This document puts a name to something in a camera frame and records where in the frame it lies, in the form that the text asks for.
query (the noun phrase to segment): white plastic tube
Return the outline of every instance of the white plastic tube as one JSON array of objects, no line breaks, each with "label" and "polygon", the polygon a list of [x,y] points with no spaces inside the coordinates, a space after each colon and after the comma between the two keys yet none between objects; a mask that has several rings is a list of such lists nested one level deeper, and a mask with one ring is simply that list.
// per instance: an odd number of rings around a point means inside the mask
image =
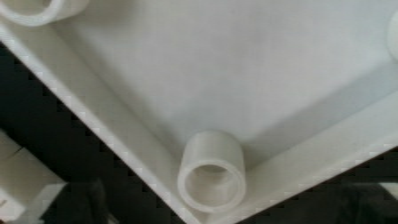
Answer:
[{"label": "white plastic tube", "polygon": [[178,189],[187,204],[206,213],[228,211],[244,200],[244,152],[236,139],[224,132],[206,131],[188,141]]},{"label": "white plastic tube", "polygon": [[23,26],[43,26],[75,16],[91,0],[0,0],[2,16]]}]

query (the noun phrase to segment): plastic tray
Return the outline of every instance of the plastic tray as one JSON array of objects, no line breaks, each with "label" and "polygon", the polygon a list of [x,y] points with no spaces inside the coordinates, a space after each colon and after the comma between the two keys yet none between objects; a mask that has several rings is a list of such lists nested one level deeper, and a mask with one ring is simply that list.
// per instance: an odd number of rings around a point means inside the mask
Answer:
[{"label": "plastic tray", "polygon": [[[93,0],[0,39],[187,223],[231,224],[398,145],[395,0]],[[203,213],[183,148],[233,134],[247,195]]]}]

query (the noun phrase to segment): dark background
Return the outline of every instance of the dark background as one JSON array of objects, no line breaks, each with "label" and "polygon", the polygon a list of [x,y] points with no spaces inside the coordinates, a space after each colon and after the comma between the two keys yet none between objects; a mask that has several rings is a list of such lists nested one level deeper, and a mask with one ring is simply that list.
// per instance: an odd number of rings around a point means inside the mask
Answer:
[{"label": "dark background", "polygon": [[[100,178],[121,223],[183,223],[21,62],[0,45],[0,128],[69,182]],[[398,182],[398,150],[274,206],[245,224],[334,224],[338,187]]]}]

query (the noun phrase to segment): white plastic part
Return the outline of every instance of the white plastic part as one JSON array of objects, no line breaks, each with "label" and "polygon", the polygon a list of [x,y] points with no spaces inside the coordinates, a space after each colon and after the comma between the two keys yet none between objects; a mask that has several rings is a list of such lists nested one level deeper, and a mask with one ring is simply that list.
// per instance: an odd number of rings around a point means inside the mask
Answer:
[{"label": "white plastic part", "polygon": [[395,13],[389,22],[387,45],[389,52],[393,54],[395,59],[398,60],[398,13]]},{"label": "white plastic part", "polygon": [[0,220],[21,216],[48,184],[64,183],[27,149],[0,132]]},{"label": "white plastic part", "polygon": [[43,26],[75,16],[91,0],[0,0],[2,16],[23,26]]},{"label": "white plastic part", "polygon": [[[96,0],[37,29],[0,19],[0,39],[183,221],[233,224],[398,145],[398,1],[174,3]],[[178,190],[183,146],[213,129],[245,148],[224,213]]]},{"label": "white plastic part", "polygon": [[398,183],[380,183],[380,186],[398,200]]},{"label": "white plastic part", "polygon": [[178,189],[187,204],[206,213],[226,212],[244,200],[244,152],[233,136],[224,132],[206,131],[190,139]]},{"label": "white plastic part", "polygon": [[45,186],[18,220],[9,224],[45,224],[41,216],[52,206],[53,200],[62,192],[64,187],[66,183],[48,184]]}]

